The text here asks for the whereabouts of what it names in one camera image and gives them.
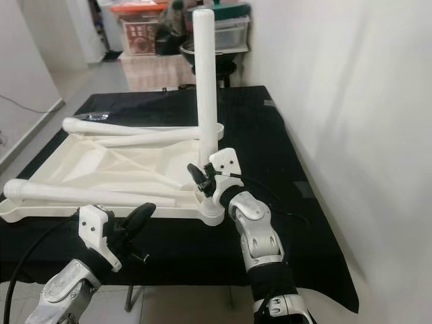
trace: white baseboard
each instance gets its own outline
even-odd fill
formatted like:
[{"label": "white baseboard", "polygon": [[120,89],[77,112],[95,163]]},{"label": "white baseboard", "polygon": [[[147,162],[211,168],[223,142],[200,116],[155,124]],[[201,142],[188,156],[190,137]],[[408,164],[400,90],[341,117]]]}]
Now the white baseboard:
[{"label": "white baseboard", "polygon": [[65,102],[60,98],[51,108],[48,109],[48,113],[44,113],[42,117],[29,129],[19,141],[7,152],[4,156],[0,157],[0,167],[6,168],[20,153],[20,151],[30,142],[33,135],[35,135],[53,116],[50,111],[60,109],[65,105]]}]

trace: plastic container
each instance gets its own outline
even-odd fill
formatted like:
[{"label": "plastic container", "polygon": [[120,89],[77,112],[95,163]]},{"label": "plastic container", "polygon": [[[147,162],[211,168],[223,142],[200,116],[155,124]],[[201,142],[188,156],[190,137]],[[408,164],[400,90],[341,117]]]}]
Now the plastic container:
[{"label": "plastic container", "polygon": [[153,1],[129,1],[110,7],[119,24],[123,50],[128,55],[155,54],[157,24],[166,7]]},{"label": "plastic container", "polygon": [[230,49],[247,49],[249,17],[215,21],[216,52]]}]

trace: black tablecloth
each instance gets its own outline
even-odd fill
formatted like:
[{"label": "black tablecloth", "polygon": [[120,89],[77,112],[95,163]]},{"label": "black tablecloth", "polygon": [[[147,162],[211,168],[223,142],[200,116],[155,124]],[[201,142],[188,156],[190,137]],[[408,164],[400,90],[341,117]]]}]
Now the black tablecloth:
[{"label": "black tablecloth", "polygon": [[[94,94],[77,113],[92,111],[110,111],[104,121],[110,124],[197,125],[194,90]],[[288,215],[272,216],[273,227],[290,253],[298,287],[317,290],[357,312],[358,298],[342,252],[266,88],[219,89],[218,121],[225,126],[219,148],[235,148],[244,175],[270,187],[282,199],[285,210],[310,221],[307,227]],[[28,179],[65,137],[65,132],[57,133],[19,178]],[[277,203],[259,186],[250,184],[249,188],[258,199]],[[0,220],[1,281],[10,279],[24,251],[58,221],[29,217],[9,224]],[[105,284],[247,284],[239,237],[227,217],[216,227],[199,220],[151,219],[134,243],[151,255],[148,265],[131,260]],[[78,224],[69,222],[40,245],[26,263],[20,280],[46,282],[82,247]]]}]

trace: white tray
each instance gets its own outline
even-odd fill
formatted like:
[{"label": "white tray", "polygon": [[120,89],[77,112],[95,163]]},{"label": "white tray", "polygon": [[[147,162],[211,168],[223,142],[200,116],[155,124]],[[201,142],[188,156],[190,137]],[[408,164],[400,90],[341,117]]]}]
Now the white tray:
[{"label": "white tray", "polygon": [[[158,207],[153,217],[201,219],[207,225],[220,222],[220,219],[203,217],[202,196],[194,191],[196,186],[186,168],[188,163],[197,164],[198,140],[105,148],[94,142],[97,138],[100,136],[69,135],[30,181],[134,194],[157,191],[161,196],[174,197],[175,207]],[[16,203],[6,199],[0,203],[0,217],[10,223],[31,216],[67,217],[78,207],[44,200]],[[116,217],[126,217],[134,209],[105,207]]]}]

